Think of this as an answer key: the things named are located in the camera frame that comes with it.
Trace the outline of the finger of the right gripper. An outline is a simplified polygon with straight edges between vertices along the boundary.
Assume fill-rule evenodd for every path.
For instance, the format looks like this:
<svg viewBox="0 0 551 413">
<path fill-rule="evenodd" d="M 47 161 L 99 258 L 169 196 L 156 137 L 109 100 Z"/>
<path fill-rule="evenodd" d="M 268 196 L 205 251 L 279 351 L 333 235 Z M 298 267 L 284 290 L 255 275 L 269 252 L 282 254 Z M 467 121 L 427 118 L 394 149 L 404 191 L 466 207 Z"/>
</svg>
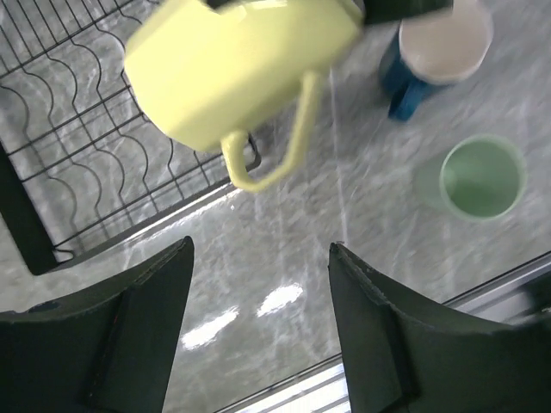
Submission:
<svg viewBox="0 0 551 413">
<path fill-rule="evenodd" d="M 214 12 L 229 12 L 237 9 L 248 9 L 252 0 L 206 0 L 206 5 Z"/>
<path fill-rule="evenodd" d="M 453 0 L 364 0 L 364 25 L 401 21 L 453 7 Z"/>
</svg>

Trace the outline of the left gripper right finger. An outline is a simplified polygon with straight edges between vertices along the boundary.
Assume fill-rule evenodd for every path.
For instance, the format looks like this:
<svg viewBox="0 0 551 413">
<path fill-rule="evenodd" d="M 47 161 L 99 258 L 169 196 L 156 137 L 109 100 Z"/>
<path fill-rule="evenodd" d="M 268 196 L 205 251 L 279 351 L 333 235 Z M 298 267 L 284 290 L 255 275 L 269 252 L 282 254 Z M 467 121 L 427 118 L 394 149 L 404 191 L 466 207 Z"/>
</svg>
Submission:
<svg viewBox="0 0 551 413">
<path fill-rule="evenodd" d="M 549 411 L 549 315 L 511 325 L 462 313 L 339 243 L 328 270 L 353 411 Z"/>
</svg>

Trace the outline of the yellow-green faceted mug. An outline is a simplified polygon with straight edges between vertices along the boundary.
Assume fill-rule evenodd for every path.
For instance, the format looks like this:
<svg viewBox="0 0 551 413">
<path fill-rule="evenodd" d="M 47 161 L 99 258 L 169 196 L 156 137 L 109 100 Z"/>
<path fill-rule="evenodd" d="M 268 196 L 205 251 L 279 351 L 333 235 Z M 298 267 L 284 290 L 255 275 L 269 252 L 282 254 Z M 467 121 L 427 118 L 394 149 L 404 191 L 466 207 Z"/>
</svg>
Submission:
<svg viewBox="0 0 551 413">
<path fill-rule="evenodd" d="M 127 41 L 124 70 L 162 133 L 196 151 L 221 151 L 233 185 L 259 192 L 302 162 L 331 66 L 361 28 L 351 1 L 253 1 L 229 12 L 166 1 Z M 287 153 L 254 180 L 244 159 L 249 134 L 289 103 L 296 111 Z"/>
</svg>

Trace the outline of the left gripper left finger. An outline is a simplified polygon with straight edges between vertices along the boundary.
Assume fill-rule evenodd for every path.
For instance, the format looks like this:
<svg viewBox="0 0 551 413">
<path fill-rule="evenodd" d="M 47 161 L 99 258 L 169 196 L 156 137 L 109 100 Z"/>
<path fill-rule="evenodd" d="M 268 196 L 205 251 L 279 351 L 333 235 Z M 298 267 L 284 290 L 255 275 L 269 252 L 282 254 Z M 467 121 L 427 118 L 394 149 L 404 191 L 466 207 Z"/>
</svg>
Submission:
<svg viewBox="0 0 551 413">
<path fill-rule="evenodd" d="M 161 411 L 194 252 L 185 237 L 80 291 L 3 312 L 2 411 Z"/>
</svg>

